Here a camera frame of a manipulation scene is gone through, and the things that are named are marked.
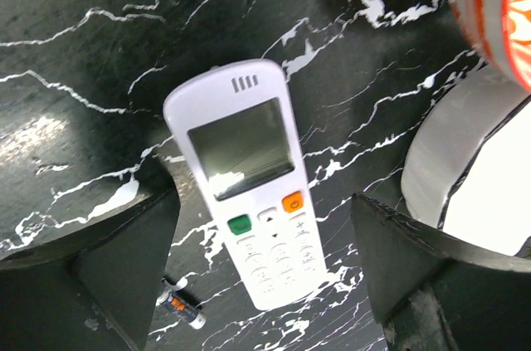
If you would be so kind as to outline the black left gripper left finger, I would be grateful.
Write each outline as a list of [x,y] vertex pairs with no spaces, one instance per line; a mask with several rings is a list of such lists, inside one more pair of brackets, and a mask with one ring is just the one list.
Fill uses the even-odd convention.
[[175,189],[1,261],[3,350],[142,350],[178,222]]

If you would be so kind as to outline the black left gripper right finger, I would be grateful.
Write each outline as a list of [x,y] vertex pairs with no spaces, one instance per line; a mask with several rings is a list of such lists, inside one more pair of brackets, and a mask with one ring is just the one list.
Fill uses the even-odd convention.
[[530,261],[471,245],[363,193],[355,243],[390,350],[528,350]]

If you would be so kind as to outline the white remote control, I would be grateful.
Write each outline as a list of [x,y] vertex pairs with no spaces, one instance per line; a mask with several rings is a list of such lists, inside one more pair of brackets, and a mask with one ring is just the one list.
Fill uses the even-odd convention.
[[163,117],[253,305],[304,298],[327,268],[281,67],[211,69],[173,90]]

